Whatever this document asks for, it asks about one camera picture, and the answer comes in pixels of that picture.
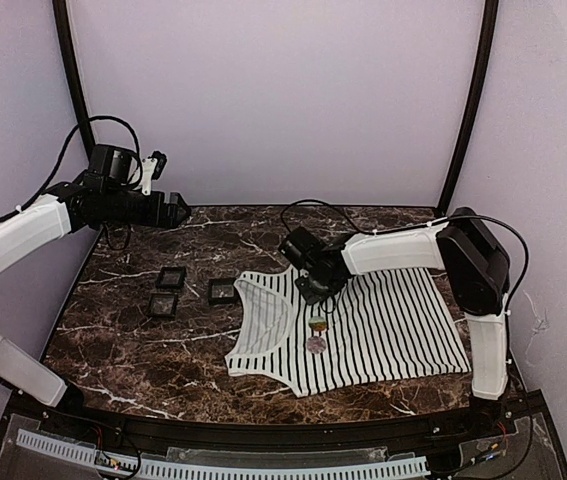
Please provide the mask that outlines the purple round brooch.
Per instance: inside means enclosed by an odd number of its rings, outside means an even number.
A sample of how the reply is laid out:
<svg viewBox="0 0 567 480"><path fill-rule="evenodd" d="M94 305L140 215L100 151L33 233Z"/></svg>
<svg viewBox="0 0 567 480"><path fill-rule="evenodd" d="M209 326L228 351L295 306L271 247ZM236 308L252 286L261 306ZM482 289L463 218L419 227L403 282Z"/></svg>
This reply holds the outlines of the purple round brooch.
<svg viewBox="0 0 567 480"><path fill-rule="evenodd" d="M318 355L327 349L327 343L325 339L320 336L311 336L307 339L305 348L311 354Z"/></svg>

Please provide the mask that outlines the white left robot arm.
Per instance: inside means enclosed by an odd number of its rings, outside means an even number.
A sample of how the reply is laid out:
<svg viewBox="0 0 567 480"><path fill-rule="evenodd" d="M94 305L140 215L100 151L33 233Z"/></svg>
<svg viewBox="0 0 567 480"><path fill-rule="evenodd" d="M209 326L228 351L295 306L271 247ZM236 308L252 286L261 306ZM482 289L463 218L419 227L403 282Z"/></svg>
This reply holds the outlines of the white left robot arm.
<svg viewBox="0 0 567 480"><path fill-rule="evenodd" d="M141 158L132 150L95 146L88 168L72 182L36 194L33 202L0 221L0 274L39 248L84 227L107 223L173 229L191 209L177 192L152 188L167 163L155 151ZM0 379L52 408L75 410L83 394L0 333Z"/></svg>

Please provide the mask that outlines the striped black white garment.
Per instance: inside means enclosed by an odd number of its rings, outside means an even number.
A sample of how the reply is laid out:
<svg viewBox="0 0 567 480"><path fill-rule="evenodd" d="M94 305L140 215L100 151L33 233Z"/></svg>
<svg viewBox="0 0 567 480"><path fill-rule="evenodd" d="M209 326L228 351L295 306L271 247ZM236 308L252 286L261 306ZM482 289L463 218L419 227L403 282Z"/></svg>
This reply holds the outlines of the striped black white garment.
<svg viewBox="0 0 567 480"><path fill-rule="evenodd" d="M335 298L309 305L290 267L281 273L246 271L234 286L243 307L229 375L263 375L298 397L346 386L439 374L468 373L470 361L449 309L423 268L351 278ZM324 317L313 332L308 320ZM311 336L327 349L311 354Z"/></svg>

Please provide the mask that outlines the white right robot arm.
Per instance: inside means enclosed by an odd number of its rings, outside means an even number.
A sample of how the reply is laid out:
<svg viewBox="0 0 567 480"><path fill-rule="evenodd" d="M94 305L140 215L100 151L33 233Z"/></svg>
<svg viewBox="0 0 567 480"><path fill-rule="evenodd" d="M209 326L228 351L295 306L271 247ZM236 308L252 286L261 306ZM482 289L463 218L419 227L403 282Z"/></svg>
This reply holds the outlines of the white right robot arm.
<svg viewBox="0 0 567 480"><path fill-rule="evenodd" d="M339 293L348 280L382 270L435 269L446 273L468 322L472 394L496 401L505 392L510 258L489 229L491 219L469 207L449 217L390 230L359 228L327 242L299 226L279 252L302 274L297 283L311 304Z"/></svg>

